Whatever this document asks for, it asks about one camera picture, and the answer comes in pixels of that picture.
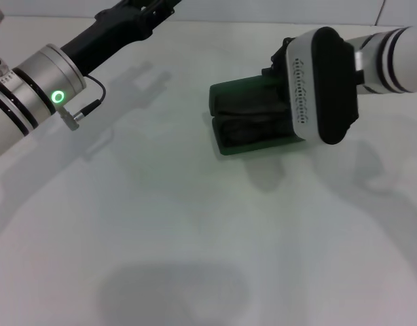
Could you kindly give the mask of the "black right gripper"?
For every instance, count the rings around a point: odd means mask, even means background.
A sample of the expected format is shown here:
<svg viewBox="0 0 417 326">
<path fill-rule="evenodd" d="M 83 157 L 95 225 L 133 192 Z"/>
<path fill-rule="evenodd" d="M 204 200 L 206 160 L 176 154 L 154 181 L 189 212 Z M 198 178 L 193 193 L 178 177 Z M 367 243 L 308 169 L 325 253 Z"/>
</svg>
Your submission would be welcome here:
<svg viewBox="0 0 417 326">
<path fill-rule="evenodd" d="M 261 70 L 261 75 L 263 77 L 271 79 L 280 78 L 284 82 L 288 81 L 287 48 L 293 40 L 294 38 L 292 37 L 286 37 L 283 39 L 282 46 L 271 57 L 271 67 L 267 67 Z"/>
</svg>

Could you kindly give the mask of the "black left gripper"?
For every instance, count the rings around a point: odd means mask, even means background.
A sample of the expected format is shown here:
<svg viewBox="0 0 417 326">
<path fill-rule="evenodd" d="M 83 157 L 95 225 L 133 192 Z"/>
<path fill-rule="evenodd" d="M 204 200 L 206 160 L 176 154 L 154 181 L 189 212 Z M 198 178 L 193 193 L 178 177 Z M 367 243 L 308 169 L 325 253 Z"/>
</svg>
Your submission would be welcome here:
<svg viewBox="0 0 417 326">
<path fill-rule="evenodd" d="M 181 0 L 120 1 L 96 14 L 94 23 L 61 47 L 82 75 L 89 75 L 130 43 L 152 36 L 155 15 L 171 16 Z"/>
</svg>

